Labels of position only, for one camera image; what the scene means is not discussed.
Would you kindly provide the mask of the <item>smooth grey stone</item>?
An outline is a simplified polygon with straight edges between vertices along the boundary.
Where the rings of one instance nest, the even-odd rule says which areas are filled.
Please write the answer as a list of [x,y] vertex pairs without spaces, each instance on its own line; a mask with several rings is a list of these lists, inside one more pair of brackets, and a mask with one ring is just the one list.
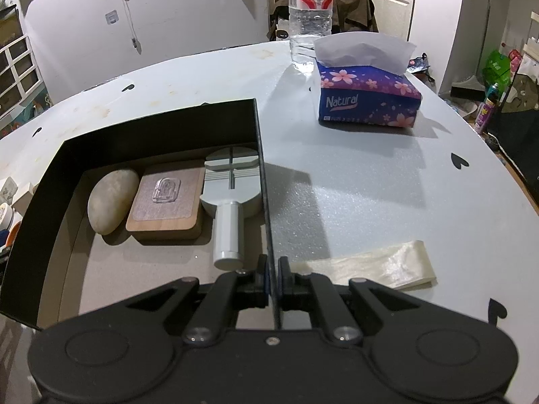
[[139,176],[131,169],[108,173],[94,186],[88,200],[88,218],[96,234],[111,234],[130,212],[139,187]]

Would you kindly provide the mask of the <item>folded cream plastic bag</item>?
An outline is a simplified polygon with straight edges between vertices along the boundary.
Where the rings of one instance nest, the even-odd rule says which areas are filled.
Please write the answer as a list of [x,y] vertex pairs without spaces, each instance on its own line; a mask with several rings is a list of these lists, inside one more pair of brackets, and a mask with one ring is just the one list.
[[437,280],[426,247],[419,240],[352,256],[292,262],[290,270],[301,275],[323,274],[339,285],[363,278],[396,290]]

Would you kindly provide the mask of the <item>grey watch repair tool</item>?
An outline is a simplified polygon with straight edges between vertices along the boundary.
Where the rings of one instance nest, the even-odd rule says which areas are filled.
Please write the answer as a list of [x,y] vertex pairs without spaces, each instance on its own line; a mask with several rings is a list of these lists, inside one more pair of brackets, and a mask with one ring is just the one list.
[[244,221],[262,207],[258,152],[230,147],[208,155],[201,202],[214,219],[214,266],[222,271],[239,270],[245,261]]

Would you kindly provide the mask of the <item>green plastic bag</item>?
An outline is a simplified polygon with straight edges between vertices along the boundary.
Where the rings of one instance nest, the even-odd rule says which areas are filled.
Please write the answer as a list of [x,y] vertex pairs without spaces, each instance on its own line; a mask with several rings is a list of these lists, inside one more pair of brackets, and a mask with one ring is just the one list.
[[493,50],[481,71],[484,83],[488,87],[496,84],[500,90],[507,89],[521,62],[522,54],[516,49],[512,49],[508,55]]

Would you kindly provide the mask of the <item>spray can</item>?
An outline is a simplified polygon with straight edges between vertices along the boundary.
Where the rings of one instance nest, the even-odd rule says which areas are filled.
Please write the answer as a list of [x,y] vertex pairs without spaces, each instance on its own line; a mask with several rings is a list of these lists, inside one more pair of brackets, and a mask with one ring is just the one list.
[[493,114],[495,108],[498,105],[498,100],[500,97],[500,89],[497,83],[491,85],[487,91],[486,98],[484,102],[480,104],[476,120],[474,122],[474,130],[477,134],[482,134],[490,116]]

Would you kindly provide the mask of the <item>purple floral tissue pack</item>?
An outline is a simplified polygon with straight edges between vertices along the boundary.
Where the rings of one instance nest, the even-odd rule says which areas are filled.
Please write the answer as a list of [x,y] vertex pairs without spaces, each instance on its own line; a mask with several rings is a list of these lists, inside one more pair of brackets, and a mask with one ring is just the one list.
[[317,39],[319,121],[412,128],[422,102],[406,77],[415,49],[402,38],[366,31]]

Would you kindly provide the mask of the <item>black cardboard box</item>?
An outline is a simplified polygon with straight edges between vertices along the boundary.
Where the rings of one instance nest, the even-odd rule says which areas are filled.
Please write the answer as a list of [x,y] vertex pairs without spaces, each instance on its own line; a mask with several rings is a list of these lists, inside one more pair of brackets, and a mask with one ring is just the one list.
[[152,158],[194,160],[229,146],[262,148],[255,99],[170,110],[65,140],[23,216],[1,284],[2,315],[40,327],[38,313],[53,246],[85,173]]

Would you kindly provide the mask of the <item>wooden coaster with hook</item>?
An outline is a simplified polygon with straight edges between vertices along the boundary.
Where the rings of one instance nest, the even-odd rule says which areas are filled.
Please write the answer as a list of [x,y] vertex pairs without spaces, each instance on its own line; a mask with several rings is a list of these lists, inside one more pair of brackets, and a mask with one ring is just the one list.
[[144,242],[194,240],[202,232],[203,185],[204,166],[198,162],[146,169],[127,218],[127,232]]

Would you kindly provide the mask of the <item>clear water bottle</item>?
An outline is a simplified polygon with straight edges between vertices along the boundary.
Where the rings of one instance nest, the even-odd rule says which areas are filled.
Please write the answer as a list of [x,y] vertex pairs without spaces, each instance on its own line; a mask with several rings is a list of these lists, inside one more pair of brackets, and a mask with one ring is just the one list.
[[289,42],[296,68],[314,64],[314,42],[331,34],[334,0],[289,0]]

